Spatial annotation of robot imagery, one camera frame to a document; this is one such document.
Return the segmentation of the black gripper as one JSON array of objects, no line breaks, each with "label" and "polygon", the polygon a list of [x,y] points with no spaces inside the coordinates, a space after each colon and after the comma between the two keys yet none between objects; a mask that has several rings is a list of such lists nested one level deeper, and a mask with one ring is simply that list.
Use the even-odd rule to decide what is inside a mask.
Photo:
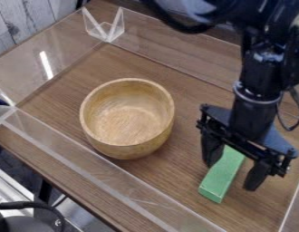
[{"label": "black gripper", "polygon": [[298,150],[275,127],[283,93],[235,93],[233,108],[201,106],[198,128],[202,133],[202,158],[211,168],[230,146],[254,161],[243,187],[257,191],[269,176],[287,175]]}]

